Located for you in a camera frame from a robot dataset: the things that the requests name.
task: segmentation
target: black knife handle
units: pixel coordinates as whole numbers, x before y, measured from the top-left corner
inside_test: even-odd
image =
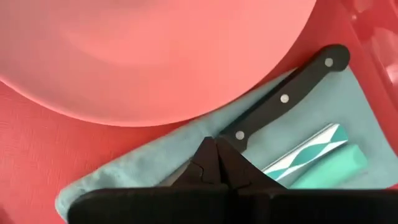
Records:
[[[227,140],[239,152],[243,152],[253,133],[288,112],[328,73],[344,70],[348,62],[349,50],[344,45],[333,44],[322,48],[222,130],[219,138]]]

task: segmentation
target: black plastic object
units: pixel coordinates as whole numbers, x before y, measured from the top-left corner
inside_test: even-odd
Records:
[[[287,190],[224,139],[205,138],[171,187],[103,189],[77,199],[69,224],[398,223],[398,191]]]
[[[304,99],[330,72],[348,66],[349,50],[340,44],[319,50],[306,64],[292,72],[271,92],[220,132],[239,152],[247,148],[249,137],[276,120]]]

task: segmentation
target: knife rivet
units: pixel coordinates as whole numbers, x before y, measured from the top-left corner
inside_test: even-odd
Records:
[[[332,58],[326,58],[325,59],[325,65],[327,66],[327,67],[332,67],[333,66],[333,59]]]
[[[282,96],[280,96],[280,101],[281,101],[282,103],[287,103],[287,102],[289,102],[289,96],[288,96],[288,94],[283,94]]]
[[[235,133],[235,137],[236,137],[237,140],[242,140],[242,139],[244,139],[244,132],[243,132],[243,131],[237,131],[237,132]]]

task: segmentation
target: light blue towel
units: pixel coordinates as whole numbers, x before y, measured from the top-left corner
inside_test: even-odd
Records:
[[[279,81],[281,78],[70,184],[56,199],[58,213],[65,218],[70,204],[94,189],[158,185],[193,156],[205,136],[216,136]],[[297,106],[255,133],[243,155],[263,169],[328,123],[343,125],[350,142],[359,145],[369,160],[364,172],[342,183],[340,188],[380,189],[398,182],[398,158],[348,68],[327,75]]]

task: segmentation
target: striped object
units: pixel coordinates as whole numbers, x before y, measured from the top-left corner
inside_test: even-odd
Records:
[[[263,173],[279,181],[307,164],[347,142],[346,131],[340,124],[329,124],[309,140],[301,143],[277,161],[263,169]]]

